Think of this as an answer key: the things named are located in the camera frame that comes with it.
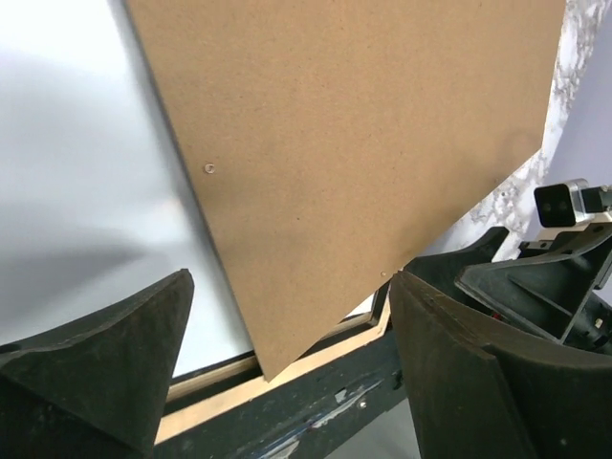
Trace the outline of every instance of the brown hardboard panel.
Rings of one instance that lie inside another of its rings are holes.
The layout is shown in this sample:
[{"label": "brown hardboard panel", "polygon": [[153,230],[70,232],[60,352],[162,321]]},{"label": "brown hardboard panel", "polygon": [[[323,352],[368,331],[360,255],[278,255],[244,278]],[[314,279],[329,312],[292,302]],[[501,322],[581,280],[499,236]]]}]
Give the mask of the brown hardboard panel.
[{"label": "brown hardboard panel", "polygon": [[272,378],[539,149],[564,2],[128,6]]}]

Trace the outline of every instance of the gray surface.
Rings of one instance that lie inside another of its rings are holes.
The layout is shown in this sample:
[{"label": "gray surface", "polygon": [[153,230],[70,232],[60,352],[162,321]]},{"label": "gray surface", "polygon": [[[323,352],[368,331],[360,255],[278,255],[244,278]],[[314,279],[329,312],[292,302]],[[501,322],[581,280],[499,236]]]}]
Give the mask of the gray surface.
[{"label": "gray surface", "polygon": [[408,400],[376,418],[327,459],[419,459]]}]

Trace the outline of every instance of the wooden strip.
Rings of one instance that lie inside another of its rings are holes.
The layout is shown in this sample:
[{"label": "wooden strip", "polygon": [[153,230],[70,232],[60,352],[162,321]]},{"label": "wooden strip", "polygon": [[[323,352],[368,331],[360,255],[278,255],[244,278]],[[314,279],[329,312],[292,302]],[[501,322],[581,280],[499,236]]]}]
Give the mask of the wooden strip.
[{"label": "wooden strip", "polygon": [[[373,317],[373,311],[361,314],[359,316],[350,317],[336,325],[334,330],[325,335],[323,339],[328,339],[337,335],[338,333],[345,332],[367,322],[371,322],[373,326],[376,326],[376,324],[378,324],[378,320],[378,318]],[[257,366],[257,358],[255,356],[245,357],[240,361],[228,363],[220,368],[210,370],[205,374],[182,382],[177,382],[176,384],[170,386],[166,401],[173,402],[174,400],[180,399],[181,397],[195,392],[196,390],[201,390],[212,384],[218,383],[227,378],[231,378],[232,376],[238,375],[243,371],[254,368],[255,366]]]},{"label": "wooden strip", "polygon": [[389,321],[389,310],[389,302],[387,300],[384,303],[381,318],[376,327],[292,363],[271,382],[267,382],[263,376],[260,376],[201,402],[163,416],[155,444],[157,445],[186,430],[205,423],[215,416],[219,416],[245,402],[264,395],[381,337]]}]

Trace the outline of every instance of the small camera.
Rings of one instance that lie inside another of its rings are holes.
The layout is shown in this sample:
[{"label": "small camera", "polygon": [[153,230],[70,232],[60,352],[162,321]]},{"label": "small camera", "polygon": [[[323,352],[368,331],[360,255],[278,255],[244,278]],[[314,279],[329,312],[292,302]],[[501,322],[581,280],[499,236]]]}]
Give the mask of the small camera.
[{"label": "small camera", "polygon": [[592,220],[584,208],[582,191],[589,187],[584,179],[541,186],[534,190],[537,216],[544,228],[573,227]]}]

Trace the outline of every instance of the marble surface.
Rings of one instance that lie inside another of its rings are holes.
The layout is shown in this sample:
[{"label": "marble surface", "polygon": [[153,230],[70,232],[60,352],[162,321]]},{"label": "marble surface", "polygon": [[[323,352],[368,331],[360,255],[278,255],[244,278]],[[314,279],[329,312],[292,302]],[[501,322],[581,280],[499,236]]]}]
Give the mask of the marble surface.
[{"label": "marble surface", "polygon": [[518,244],[525,237],[536,209],[534,188],[544,182],[555,156],[610,1],[567,0],[541,149],[451,227],[438,243],[438,250],[461,249],[488,228],[505,226],[510,235],[495,258],[517,255]]}]

